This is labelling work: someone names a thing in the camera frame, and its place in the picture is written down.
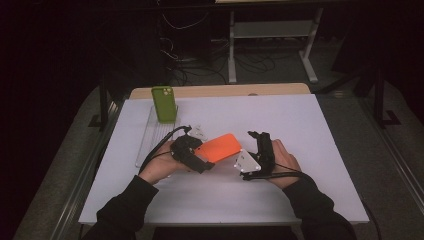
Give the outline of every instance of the white desk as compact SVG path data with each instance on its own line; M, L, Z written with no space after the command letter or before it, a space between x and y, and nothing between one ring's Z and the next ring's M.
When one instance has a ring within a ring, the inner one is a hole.
M269 132L294 154L335 210L352 223L367 214L343 164L314 95L177 98L182 125L200 124L209 139L233 133L256 152L247 131ZM153 102L127 100L121 111L79 222L93 224L96 212L121 193L132 177ZM265 180L246 182L233 161L203 174L178 172L162 180L148 208L152 225L287 225L299 222L283 192Z

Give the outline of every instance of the black jacket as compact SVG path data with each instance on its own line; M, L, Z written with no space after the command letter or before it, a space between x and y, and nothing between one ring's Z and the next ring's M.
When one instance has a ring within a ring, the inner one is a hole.
M124 192L97 212L97 223L83 239L131 239L144 225L146 209L157 192L158 189L134 176ZM351 224L334 212L333 201L312 183L300 179L283 192L290 199L296 217L302 219L306 240L356 239Z

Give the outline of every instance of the green phone case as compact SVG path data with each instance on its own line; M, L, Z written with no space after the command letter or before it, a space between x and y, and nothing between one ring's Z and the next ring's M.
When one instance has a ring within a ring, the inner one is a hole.
M177 118L174 91L170 86L152 88L153 102L160 123L174 123Z

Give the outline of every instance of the orange object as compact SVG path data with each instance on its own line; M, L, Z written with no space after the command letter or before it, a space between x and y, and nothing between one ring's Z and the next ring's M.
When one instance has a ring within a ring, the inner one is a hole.
M194 150L194 154L211 163L216 163L240 151L240 143L233 134L228 133L203 143Z

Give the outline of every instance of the hand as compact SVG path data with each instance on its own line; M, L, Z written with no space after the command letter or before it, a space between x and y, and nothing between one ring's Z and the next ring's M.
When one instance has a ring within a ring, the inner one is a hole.
M144 170L138 175L150 184L156 184L160 180L168 177L177 170L191 171L189 167L176 161L171 155L171 144L173 141L166 142L153 155L153 159L147 164Z
M276 164L300 171L300 166L296 158L287 152L283 143L279 139L272 141L272 148L274 150ZM293 170L289 170L287 168L275 165L274 170L272 172L273 173L293 172ZM297 180L299 180L298 177L281 177L281 178L271 178L268 181L270 181L277 187L283 189L295 183Z

